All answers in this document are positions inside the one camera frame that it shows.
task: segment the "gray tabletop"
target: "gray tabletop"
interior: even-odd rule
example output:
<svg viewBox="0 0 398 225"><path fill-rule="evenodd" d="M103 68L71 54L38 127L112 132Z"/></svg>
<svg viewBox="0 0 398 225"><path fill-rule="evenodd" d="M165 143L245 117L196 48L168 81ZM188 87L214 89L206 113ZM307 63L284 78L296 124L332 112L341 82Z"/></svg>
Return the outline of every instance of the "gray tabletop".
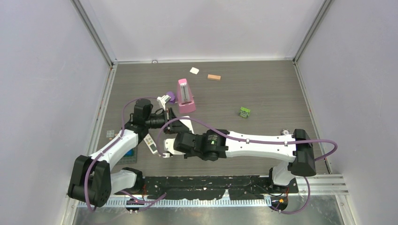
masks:
<svg viewBox="0 0 398 225"><path fill-rule="evenodd" d="M191 67L199 69L197 75ZM208 74L220 75L220 81L207 79ZM120 130L121 109L137 97L158 97L167 91L176 92L177 81L186 78L194 95L197 110L189 116L202 120L219 129L252 135L278 135L283 128L291 132L305 129L315 138L314 127L291 61L241 61L241 62L194 62L118 65L115 80L101 130L98 149L109 138L108 130ZM154 109L158 104L153 101ZM250 117L238 116L240 107L251 109ZM125 118L133 112L131 104ZM178 106L172 106L178 113ZM207 129L193 123L195 133ZM150 130L156 139L159 130ZM321 155L319 145L314 145L315 157ZM234 157L215 162L199 158L183 159L182 156L160 158L153 155L145 143L138 146L137 163L117 165L139 169L145 176L177 175L267 175L276 159L258 157ZM317 172L327 173L323 161L316 162Z"/></svg>

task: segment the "white panel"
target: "white panel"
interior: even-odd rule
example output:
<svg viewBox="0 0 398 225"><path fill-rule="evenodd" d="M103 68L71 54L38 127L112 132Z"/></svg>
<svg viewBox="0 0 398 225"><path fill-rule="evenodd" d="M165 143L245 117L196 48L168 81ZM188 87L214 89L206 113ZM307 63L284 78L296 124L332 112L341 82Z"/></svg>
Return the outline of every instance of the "white panel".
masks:
<svg viewBox="0 0 398 225"><path fill-rule="evenodd" d="M293 58L323 0L89 0L118 61Z"/></svg>
<svg viewBox="0 0 398 225"><path fill-rule="evenodd" d="M2 224L60 223L108 67L69 0L0 3Z"/></svg>
<svg viewBox="0 0 398 225"><path fill-rule="evenodd" d="M361 224L396 224L398 1L335 1L299 68Z"/></svg>

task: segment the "wooden block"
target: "wooden block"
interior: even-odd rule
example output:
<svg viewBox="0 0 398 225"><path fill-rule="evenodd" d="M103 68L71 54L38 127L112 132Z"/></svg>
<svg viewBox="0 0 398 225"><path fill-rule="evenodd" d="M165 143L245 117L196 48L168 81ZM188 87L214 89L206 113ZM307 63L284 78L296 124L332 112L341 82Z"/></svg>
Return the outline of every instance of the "wooden block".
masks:
<svg viewBox="0 0 398 225"><path fill-rule="evenodd" d="M207 75L207 78L208 78L209 80L215 80L215 81L221 80L221 76L218 76L218 75L211 75L211 74L209 74L209 75Z"/></svg>

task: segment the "white square object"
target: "white square object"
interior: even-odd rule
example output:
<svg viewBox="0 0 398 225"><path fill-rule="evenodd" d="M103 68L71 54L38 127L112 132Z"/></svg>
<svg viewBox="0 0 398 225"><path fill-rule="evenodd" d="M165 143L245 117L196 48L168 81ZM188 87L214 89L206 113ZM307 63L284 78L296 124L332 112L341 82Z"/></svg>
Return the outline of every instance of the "white square object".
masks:
<svg viewBox="0 0 398 225"><path fill-rule="evenodd" d="M189 71L193 74L198 74L199 73L199 69L196 69L195 67L192 67L192 69Z"/></svg>

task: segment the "white remote control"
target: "white remote control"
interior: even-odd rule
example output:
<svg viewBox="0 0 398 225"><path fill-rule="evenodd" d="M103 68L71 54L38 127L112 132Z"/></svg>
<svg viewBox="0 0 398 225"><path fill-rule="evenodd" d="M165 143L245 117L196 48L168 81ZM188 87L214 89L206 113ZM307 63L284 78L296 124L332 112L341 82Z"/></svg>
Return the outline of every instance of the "white remote control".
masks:
<svg viewBox="0 0 398 225"><path fill-rule="evenodd" d="M156 148L156 144L149 134L147 134L144 137L144 141L145 141L146 145L148 146L149 150L151 150L152 154L158 154L158 149Z"/></svg>

